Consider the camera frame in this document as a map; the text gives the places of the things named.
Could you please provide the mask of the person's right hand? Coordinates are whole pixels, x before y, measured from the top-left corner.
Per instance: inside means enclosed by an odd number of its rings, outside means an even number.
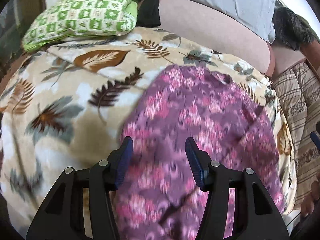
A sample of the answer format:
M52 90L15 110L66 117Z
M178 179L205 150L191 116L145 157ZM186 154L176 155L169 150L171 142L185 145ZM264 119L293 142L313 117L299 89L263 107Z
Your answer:
M313 213L316 202L319 200L319 181L315 180L311 184L311 192L304 198L300 206L301 217L306 217Z

